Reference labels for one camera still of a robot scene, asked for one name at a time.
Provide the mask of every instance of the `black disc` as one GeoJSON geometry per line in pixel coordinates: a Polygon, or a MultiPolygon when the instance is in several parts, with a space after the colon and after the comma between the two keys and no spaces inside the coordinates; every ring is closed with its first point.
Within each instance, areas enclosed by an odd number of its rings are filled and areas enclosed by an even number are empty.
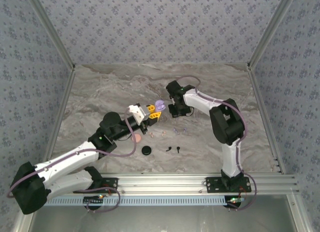
{"type": "Polygon", "coordinates": [[[151,147],[150,146],[143,146],[141,151],[142,151],[142,154],[144,154],[145,156],[150,155],[151,154],[151,147]]]}

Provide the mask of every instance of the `purple object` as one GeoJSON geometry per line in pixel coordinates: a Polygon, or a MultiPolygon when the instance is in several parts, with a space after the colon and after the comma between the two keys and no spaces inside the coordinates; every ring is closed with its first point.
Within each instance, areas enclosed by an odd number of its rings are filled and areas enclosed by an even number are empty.
{"type": "Polygon", "coordinates": [[[162,100],[156,101],[154,105],[155,105],[155,112],[163,111],[166,108],[165,102],[162,100]]]}

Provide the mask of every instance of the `patterned wallpaper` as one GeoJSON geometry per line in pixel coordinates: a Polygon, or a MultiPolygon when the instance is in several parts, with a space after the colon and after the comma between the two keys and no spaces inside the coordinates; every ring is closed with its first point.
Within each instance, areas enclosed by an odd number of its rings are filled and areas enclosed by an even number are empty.
{"type": "Polygon", "coordinates": [[[41,0],[75,64],[247,62],[279,0],[41,0]]]}
{"type": "Polygon", "coordinates": [[[6,192],[19,166],[38,163],[69,75],[27,0],[0,0],[0,231],[19,210],[6,192]]]}
{"type": "Polygon", "coordinates": [[[288,173],[320,231],[320,0],[294,0],[255,68],[288,173]]]}

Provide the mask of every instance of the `gray marble table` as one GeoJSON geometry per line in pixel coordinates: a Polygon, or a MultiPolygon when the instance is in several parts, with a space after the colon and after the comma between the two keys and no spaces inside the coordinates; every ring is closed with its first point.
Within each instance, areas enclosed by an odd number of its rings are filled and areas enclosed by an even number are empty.
{"type": "MultiPolygon", "coordinates": [[[[166,85],[182,75],[202,80],[200,91],[220,99],[236,101],[248,124],[248,136],[241,145],[245,171],[275,171],[273,156],[254,92],[245,69],[224,64],[126,64],[79,65],[68,99],[52,157],[81,144],[99,126],[103,116],[115,111],[123,118],[132,104],[153,104],[162,99],[170,104],[166,85]]],[[[182,79],[181,85],[195,84],[182,79]]],[[[222,168],[221,145],[215,139],[208,116],[196,110],[190,117],[171,118],[169,110],[149,127],[153,138],[142,136],[136,152],[127,158],[104,157],[92,163],[101,172],[219,172],[222,168]],[[177,128],[179,135],[173,131],[177,128]],[[149,145],[152,153],[144,156],[141,148],[149,145]]],[[[126,154],[133,148],[129,139],[116,142],[113,153],[126,154]]]]}

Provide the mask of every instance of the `wire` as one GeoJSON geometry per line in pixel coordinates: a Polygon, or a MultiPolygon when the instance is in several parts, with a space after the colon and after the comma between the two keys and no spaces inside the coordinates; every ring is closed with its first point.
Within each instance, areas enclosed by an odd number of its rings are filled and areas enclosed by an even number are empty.
{"type": "Polygon", "coordinates": [[[81,193],[86,193],[86,192],[94,192],[94,191],[100,191],[100,190],[108,190],[108,191],[114,191],[118,194],[118,201],[116,203],[115,206],[109,208],[109,209],[106,209],[106,210],[98,210],[98,211],[93,211],[93,210],[90,210],[89,209],[89,204],[92,200],[89,200],[86,204],[86,209],[88,210],[88,212],[93,212],[93,213],[105,213],[105,212],[109,212],[109,211],[113,211],[115,210],[119,204],[120,204],[120,201],[121,201],[121,196],[120,196],[120,193],[118,190],[116,190],[115,188],[112,188],[112,187],[102,187],[102,188],[97,188],[97,189],[90,189],[90,190],[79,190],[77,192],[81,192],[81,193]]]}
{"type": "Polygon", "coordinates": [[[192,107],[192,106],[191,106],[191,108],[193,109],[193,111],[192,111],[192,113],[191,113],[190,115],[188,115],[187,117],[192,116],[192,115],[194,114],[194,112],[195,112],[195,108],[192,107]]]}
{"type": "MultiPolygon", "coordinates": [[[[129,121],[128,121],[128,113],[129,113],[129,108],[127,108],[127,109],[125,110],[125,112],[124,112],[124,121],[125,121],[126,125],[128,126],[129,131],[131,132],[131,135],[134,135],[134,131],[133,131],[133,129],[132,129],[132,127],[130,126],[130,123],[129,123],[129,121]]],[[[130,153],[128,153],[128,154],[118,155],[118,154],[112,154],[112,153],[105,152],[105,151],[101,151],[101,150],[97,150],[97,149],[83,149],[83,150],[79,150],[79,151],[73,152],[73,153],[71,153],[71,154],[69,154],[69,155],[67,155],[67,156],[65,156],[65,157],[63,157],[63,158],[61,158],[61,159],[59,159],[59,160],[56,160],[56,161],[50,163],[50,164],[47,165],[46,167],[43,167],[43,168],[40,169],[40,170],[34,171],[34,172],[32,172],[32,173],[30,173],[30,174],[22,177],[22,178],[19,179],[18,181],[16,181],[16,182],[9,188],[9,191],[8,191],[8,193],[6,194],[6,197],[7,197],[7,198],[14,198],[14,196],[13,196],[13,195],[10,195],[10,193],[12,192],[12,190],[13,190],[15,187],[17,187],[20,183],[22,183],[22,182],[25,181],[26,179],[28,179],[28,178],[36,175],[36,174],[39,174],[39,173],[41,173],[42,171],[47,170],[47,169],[53,167],[54,165],[56,165],[56,164],[58,164],[58,163],[60,163],[60,162],[62,162],[62,161],[64,161],[64,160],[66,160],[66,159],[68,159],[68,158],[70,158],[70,157],[72,157],[72,156],[79,155],[80,153],[84,153],[84,152],[88,152],[88,151],[96,151],[96,152],[98,152],[98,153],[101,153],[101,154],[104,154],[104,155],[107,155],[107,156],[114,156],[114,157],[128,157],[128,156],[131,156],[131,155],[136,151],[136,148],[137,148],[136,137],[133,136],[132,138],[133,138],[133,150],[132,150],[130,153]]]]}
{"type": "Polygon", "coordinates": [[[202,99],[205,99],[205,100],[207,100],[207,101],[210,101],[210,102],[218,102],[218,103],[221,103],[222,105],[231,108],[231,109],[232,109],[233,111],[235,111],[235,112],[240,116],[240,118],[241,118],[241,121],[242,121],[243,126],[244,126],[244,134],[243,134],[243,136],[242,136],[242,137],[236,142],[236,144],[235,144],[235,162],[236,162],[236,166],[237,166],[237,168],[240,170],[240,172],[242,172],[244,175],[248,176],[248,177],[252,180],[253,185],[254,185],[254,195],[253,195],[253,199],[252,199],[247,205],[245,205],[244,207],[238,208],[238,207],[236,207],[236,206],[234,206],[234,205],[232,205],[232,206],[235,207],[235,209],[238,210],[238,211],[245,210],[246,208],[250,207],[250,206],[256,201],[256,199],[257,199],[257,192],[258,192],[258,191],[257,191],[257,184],[256,184],[256,181],[254,180],[254,178],[253,178],[250,174],[244,172],[244,170],[240,167],[240,164],[239,164],[239,145],[240,145],[240,142],[243,141],[243,140],[245,139],[245,137],[247,136],[247,134],[248,134],[248,128],[247,128],[246,121],[245,121],[243,115],[241,114],[241,112],[240,112],[238,109],[236,109],[234,106],[232,106],[232,105],[230,105],[230,104],[228,104],[228,103],[226,103],[226,102],[224,102],[224,101],[222,101],[222,100],[214,100],[214,99],[212,99],[212,98],[208,98],[208,97],[202,95],[202,94],[198,91],[198,87],[199,87],[200,84],[201,84],[201,80],[200,80],[198,77],[196,77],[196,76],[189,76],[189,75],[188,75],[188,76],[182,76],[182,77],[179,77],[179,78],[177,79],[177,81],[178,81],[178,80],[181,80],[181,79],[183,79],[183,78],[186,78],[186,77],[191,77],[191,78],[194,78],[194,79],[196,79],[196,80],[198,81],[198,84],[195,86],[195,92],[196,92],[196,94],[197,94],[199,97],[201,97],[202,99]]]}
{"type": "Polygon", "coordinates": [[[129,139],[132,136],[132,134],[130,134],[127,138],[123,139],[123,140],[118,140],[118,141],[126,141],[127,139],[129,139]]]}

